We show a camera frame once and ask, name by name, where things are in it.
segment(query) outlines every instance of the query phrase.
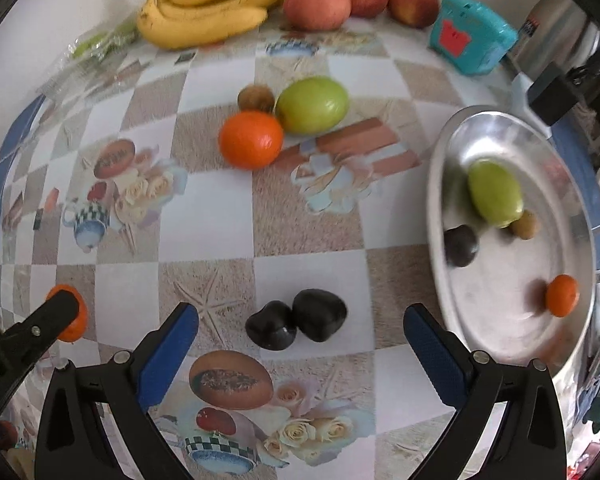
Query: kiwi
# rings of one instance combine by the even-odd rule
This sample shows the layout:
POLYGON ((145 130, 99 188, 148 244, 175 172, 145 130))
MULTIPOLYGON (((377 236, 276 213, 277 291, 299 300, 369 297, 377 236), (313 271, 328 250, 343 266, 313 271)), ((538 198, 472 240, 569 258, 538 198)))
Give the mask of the kiwi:
POLYGON ((525 209, 522 216, 509 225, 509 229, 511 229, 511 232, 518 238, 531 240, 531 238, 536 236, 540 230, 540 221, 535 214, 529 211, 529 209, 525 209))
POLYGON ((271 88, 265 85, 245 86, 238 94, 238 108, 241 111, 257 110, 270 114, 276 105, 271 88))

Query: printed tablecloth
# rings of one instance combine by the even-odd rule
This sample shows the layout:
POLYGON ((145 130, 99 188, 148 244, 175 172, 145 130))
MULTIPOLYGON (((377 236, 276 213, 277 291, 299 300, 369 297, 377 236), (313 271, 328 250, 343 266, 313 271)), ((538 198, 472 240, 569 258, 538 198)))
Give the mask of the printed tablecloth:
MULTIPOLYGON (((385 16, 303 34, 274 14, 223 44, 183 53, 139 43, 113 56, 76 96, 43 107, 4 188, 4 213, 22 217, 0 230, 1 326, 28 316, 56 283, 75 286, 89 309, 84 337, 53 346, 16 394, 6 415, 20 444, 35 446, 60 358, 106 362, 187 301, 200 330, 151 414, 194 478, 408 478, 452 416, 402 332, 411 303, 440 318, 427 161, 453 113, 508 98, 500 67, 459 75, 427 48, 426 32, 385 16), (349 91, 337 131, 288 136, 261 171, 227 166, 216 137, 238 92, 257 82, 277 95, 309 75, 349 91), (304 288, 346 302, 342 329, 322 344, 299 334, 282 352, 254 345, 246 319, 304 288), (199 358, 225 362, 227 351, 246 357, 190 377, 199 358), (261 368, 269 379, 257 378, 261 368), (266 392, 245 410, 259 380, 266 392)), ((139 478, 106 406, 102 416, 123 470, 139 478)))

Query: blue gripper pad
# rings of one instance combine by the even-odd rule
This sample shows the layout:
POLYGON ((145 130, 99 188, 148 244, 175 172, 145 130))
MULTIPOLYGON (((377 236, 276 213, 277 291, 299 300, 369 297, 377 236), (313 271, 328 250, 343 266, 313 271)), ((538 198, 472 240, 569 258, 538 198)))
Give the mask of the blue gripper pad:
POLYGON ((188 304, 138 375, 136 399, 144 412, 162 402, 197 334, 198 311, 188 304))
POLYGON ((464 374, 433 327, 413 305, 404 311, 402 326, 407 341, 436 389, 440 400, 447 406, 453 406, 456 410, 462 408, 468 395, 464 374))

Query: red logo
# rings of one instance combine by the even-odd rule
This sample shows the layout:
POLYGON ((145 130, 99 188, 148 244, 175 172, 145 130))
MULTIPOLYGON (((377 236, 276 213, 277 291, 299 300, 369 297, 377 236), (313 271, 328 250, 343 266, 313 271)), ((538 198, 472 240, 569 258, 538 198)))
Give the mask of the red logo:
POLYGON ((451 20, 442 20, 440 45, 453 57, 460 56, 470 41, 471 36, 462 30, 457 30, 451 20))

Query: green fruit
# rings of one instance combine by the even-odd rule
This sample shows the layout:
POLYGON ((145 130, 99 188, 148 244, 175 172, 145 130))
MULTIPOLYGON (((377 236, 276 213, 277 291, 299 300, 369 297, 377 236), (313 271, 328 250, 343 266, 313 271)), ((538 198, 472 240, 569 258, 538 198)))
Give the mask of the green fruit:
POLYGON ((301 79, 278 98, 276 117, 290 134, 314 135, 333 128, 349 110, 349 95, 326 76, 301 79))
POLYGON ((520 184, 499 164, 490 160, 474 162, 468 182, 475 208, 490 225, 503 228, 522 216, 520 184))

